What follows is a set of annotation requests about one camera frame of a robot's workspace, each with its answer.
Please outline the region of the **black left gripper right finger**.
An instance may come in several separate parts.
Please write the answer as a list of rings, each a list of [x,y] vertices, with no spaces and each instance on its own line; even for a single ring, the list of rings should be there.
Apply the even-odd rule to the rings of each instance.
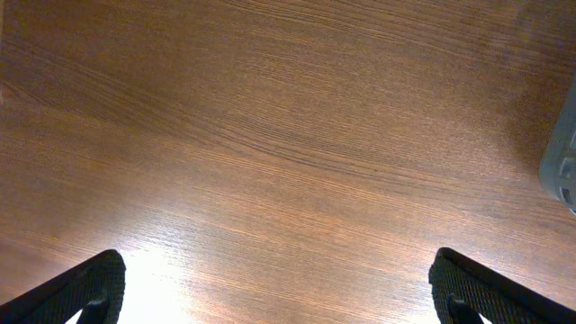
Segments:
[[[442,324],[575,322],[574,310],[449,247],[436,252],[428,281]]]

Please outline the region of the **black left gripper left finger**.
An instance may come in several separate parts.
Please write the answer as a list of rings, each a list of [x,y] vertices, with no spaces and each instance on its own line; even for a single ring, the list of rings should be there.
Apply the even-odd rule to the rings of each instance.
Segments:
[[[4,324],[65,323],[75,314],[83,324],[116,324],[122,310],[126,266],[121,254],[105,250],[1,306]]]

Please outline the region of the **grey plastic basket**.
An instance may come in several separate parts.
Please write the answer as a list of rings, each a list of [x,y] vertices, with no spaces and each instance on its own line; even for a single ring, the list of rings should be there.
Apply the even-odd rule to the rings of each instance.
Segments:
[[[575,80],[545,148],[539,179],[549,195],[575,213]]]

